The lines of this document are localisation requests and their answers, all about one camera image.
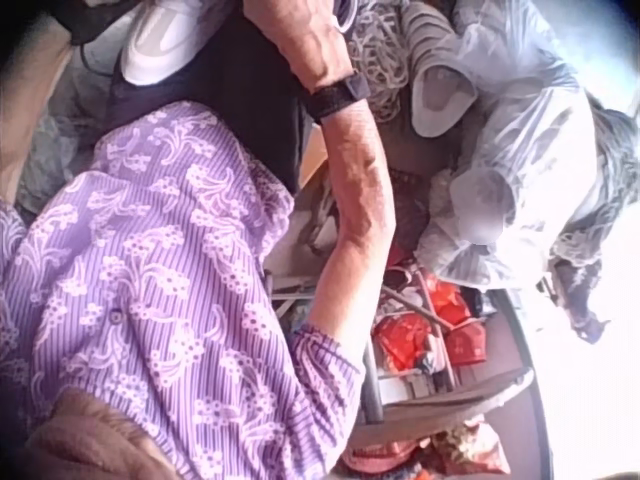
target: watch strap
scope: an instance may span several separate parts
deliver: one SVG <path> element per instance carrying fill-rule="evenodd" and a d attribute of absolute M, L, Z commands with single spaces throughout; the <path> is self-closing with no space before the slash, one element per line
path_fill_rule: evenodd
<path fill-rule="evenodd" d="M 369 84 L 360 72 L 354 72 L 333 85 L 321 88 L 305 98 L 309 115 L 317 122 L 371 95 Z"/>

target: clear plastic sheet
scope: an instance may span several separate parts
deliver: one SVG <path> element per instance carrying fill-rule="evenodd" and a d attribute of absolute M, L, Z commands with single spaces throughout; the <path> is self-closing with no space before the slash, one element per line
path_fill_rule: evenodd
<path fill-rule="evenodd" d="M 448 189 L 434 188 L 416 256 L 452 283 L 531 285 L 596 182 L 589 102 L 530 1 L 459 0 L 454 24 L 484 123 Z"/>

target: shirt sleeve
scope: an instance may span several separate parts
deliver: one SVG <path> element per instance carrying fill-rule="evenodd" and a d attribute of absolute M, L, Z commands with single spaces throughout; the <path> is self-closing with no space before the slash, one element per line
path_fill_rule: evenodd
<path fill-rule="evenodd" d="M 299 381 L 289 416 L 285 465 L 296 478 L 324 478 L 344 451 L 360 406 L 363 365 L 311 326 L 295 332 L 291 356 Z"/>
<path fill-rule="evenodd" d="M 0 284 L 4 283 L 5 272 L 26 234 L 27 230 L 18 212 L 0 200 Z"/>

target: white sneaker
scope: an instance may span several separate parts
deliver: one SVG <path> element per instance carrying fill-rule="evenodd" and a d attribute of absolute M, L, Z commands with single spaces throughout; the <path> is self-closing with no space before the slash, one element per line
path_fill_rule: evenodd
<path fill-rule="evenodd" d="M 144 2 L 122 52 L 125 80 L 152 85 L 176 73 L 218 31 L 233 5 L 233 0 Z"/>

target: metal rod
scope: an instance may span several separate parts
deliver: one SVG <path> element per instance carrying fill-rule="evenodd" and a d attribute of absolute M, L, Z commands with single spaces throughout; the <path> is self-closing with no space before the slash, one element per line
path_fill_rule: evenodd
<path fill-rule="evenodd" d="M 315 296 L 315 292 L 274 293 L 271 295 L 271 300 L 313 300 L 313 297 Z"/>
<path fill-rule="evenodd" d="M 378 385 L 378 366 L 373 352 L 371 336 L 367 341 L 364 352 L 365 377 L 360 394 L 360 406 L 367 424 L 384 422 L 384 409 L 380 398 L 380 386 Z"/>
<path fill-rule="evenodd" d="M 443 320 L 442 318 L 438 317 L 435 313 L 431 313 L 426 308 L 420 307 L 420 306 L 416 305 L 415 303 L 410 302 L 402 294 L 396 292 L 395 290 L 392 290 L 389 287 L 386 287 L 386 286 L 383 285 L 382 286 L 382 291 L 384 293 L 386 293 L 387 295 L 389 295 L 394 300 L 396 300 L 398 303 L 401 303 L 402 305 L 407 307 L 409 310 L 412 310 L 412 311 L 422 315 L 423 317 L 431 320 L 432 322 L 437 323 L 442 328 L 444 328 L 447 332 L 450 331 L 450 330 L 453 330 L 453 325 L 448 323 L 446 320 Z"/>
<path fill-rule="evenodd" d="M 429 305 L 431 311 L 435 312 L 435 308 L 433 306 L 433 302 L 431 301 L 431 297 L 429 296 L 429 287 L 427 286 L 427 281 L 425 280 L 422 272 L 418 270 L 416 272 L 416 276 L 418 277 L 418 283 L 420 284 L 420 294 L 422 295 L 422 299 Z M 449 391 L 453 391 L 456 388 L 456 375 L 453 372 L 453 367 L 451 366 L 451 360 L 449 359 L 449 352 L 447 351 L 447 346 L 444 343 L 444 334 L 442 333 L 442 326 L 439 323 L 434 325 L 436 337 L 440 342 L 440 349 L 444 356 L 444 369 L 447 372 L 447 389 Z"/>

